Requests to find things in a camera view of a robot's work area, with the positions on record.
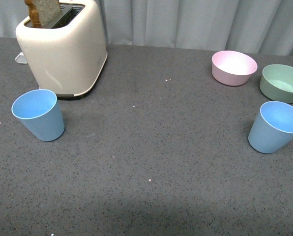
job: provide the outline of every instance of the toaster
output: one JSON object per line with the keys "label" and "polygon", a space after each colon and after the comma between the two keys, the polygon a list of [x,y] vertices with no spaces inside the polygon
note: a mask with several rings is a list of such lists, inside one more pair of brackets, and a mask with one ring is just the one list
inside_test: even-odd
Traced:
{"label": "toaster", "polygon": [[59,0],[61,13],[43,29],[26,17],[16,38],[40,89],[77,97],[95,84],[107,58],[99,8],[93,0]]}

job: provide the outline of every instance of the blue cup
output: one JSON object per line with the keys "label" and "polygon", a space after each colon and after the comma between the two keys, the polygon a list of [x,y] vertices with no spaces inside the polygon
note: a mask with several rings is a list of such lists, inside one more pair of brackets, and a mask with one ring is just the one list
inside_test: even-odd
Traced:
{"label": "blue cup", "polygon": [[18,97],[12,114],[38,139],[48,142],[64,132],[61,110],[54,92],[37,89]]}
{"label": "blue cup", "polygon": [[262,104],[248,141],[257,151],[273,153],[293,139],[293,106],[279,101]]}

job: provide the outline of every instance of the bread slice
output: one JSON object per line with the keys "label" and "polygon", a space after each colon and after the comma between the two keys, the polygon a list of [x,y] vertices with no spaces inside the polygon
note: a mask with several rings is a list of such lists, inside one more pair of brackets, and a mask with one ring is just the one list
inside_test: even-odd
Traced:
{"label": "bread slice", "polygon": [[59,0],[24,0],[34,28],[44,28],[60,12]]}

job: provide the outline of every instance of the white curtain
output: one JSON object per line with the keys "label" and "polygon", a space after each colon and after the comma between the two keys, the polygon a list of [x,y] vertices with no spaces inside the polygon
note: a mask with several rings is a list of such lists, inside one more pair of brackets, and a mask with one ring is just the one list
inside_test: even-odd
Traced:
{"label": "white curtain", "polygon": [[[293,0],[96,0],[108,44],[293,55]],[[0,0],[0,37],[15,37],[23,0]]]}

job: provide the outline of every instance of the table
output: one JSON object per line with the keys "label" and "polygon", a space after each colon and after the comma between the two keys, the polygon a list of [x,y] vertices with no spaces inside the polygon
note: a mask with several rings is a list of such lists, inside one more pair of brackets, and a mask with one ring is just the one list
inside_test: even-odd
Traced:
{"label": "table", "polygon": [[293,140],[273,154],[247,140],[262,69],[293,57],[249,54],[258,70],[230,87],[215,52],[109,45],[45,143],[11,113],[38,88],[20,51],[0,38],[0,235],[293,235]]}

